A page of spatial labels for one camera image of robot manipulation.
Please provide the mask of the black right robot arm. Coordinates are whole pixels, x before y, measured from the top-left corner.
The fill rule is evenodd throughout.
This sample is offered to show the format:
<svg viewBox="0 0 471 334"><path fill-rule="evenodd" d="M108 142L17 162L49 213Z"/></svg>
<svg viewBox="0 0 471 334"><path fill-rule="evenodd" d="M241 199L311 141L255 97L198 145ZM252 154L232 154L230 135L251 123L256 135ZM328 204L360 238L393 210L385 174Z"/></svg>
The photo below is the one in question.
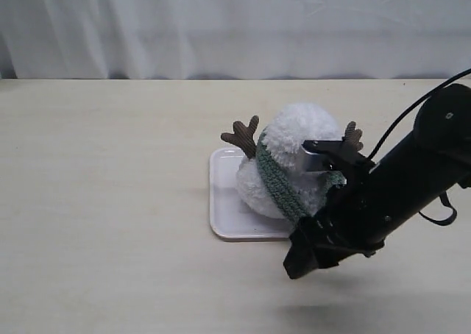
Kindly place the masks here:
<svg viewBox="0 0 471 334"><path fill-rule="evenodd" d="M454 185L470 186L470 88L439 89L419 109L413 129L379 161L346 140L307 140L303 171L340 171L346 185L329 190L314 216L290 234L283 261L295 280L356 254L381 249L386 238Z"/></svg>

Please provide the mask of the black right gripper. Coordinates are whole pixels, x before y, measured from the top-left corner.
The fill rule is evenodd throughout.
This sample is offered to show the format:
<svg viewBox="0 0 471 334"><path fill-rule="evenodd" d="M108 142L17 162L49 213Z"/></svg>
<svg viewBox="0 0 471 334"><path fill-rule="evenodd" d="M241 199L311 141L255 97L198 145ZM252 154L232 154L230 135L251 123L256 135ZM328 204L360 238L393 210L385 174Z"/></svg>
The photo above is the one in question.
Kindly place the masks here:
<svg viewBox="0 0 471 334"><path fill-rule="evenodd" d="M327 192L327 203L314 217L303 217L289 236L283 260L290 280L312 271L337 267L353 255L370 257L384 246L380 234L390 183L390 167L383 161Z"/></svg>

